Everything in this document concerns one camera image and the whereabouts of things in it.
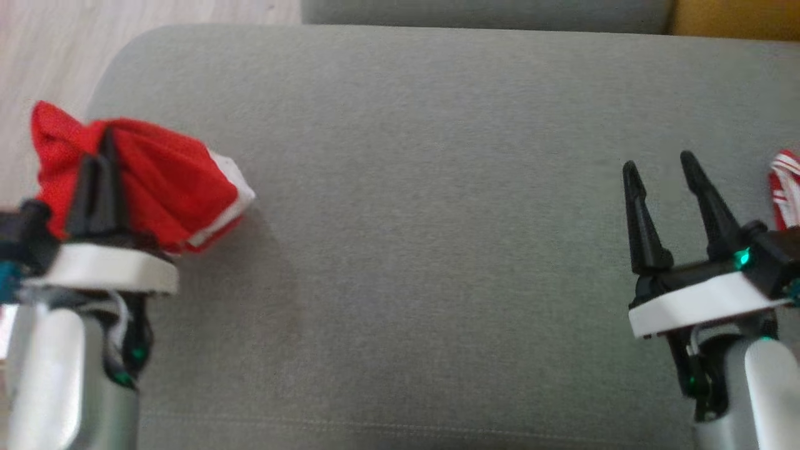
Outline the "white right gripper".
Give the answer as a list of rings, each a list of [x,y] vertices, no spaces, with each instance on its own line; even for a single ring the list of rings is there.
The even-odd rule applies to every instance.
[[[638,168],[634,161],[626,162],[622,183],[629,261],[632,273],[640,276],[628,318],[632,335],[638,339],[793,302],[793,262],[758,259],[755,248],[743,249],[741,226],[697,157],[683,151],[680,162],[702,216],[706,253],[716,262],[672,268],[673,256],[663,247],[649,213],[648,192]]]

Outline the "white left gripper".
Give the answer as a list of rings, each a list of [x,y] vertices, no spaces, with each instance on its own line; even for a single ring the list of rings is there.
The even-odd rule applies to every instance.
[[[72,192],[65,232],[69,239],[127,234],[131,228],[122,168],[108,126],[96,156],[84,156]],[[178,269],[168,260],[138,249],[94,243],[66,243],[44,274],[24,280],[26,287],[83,291],[177,294]]]

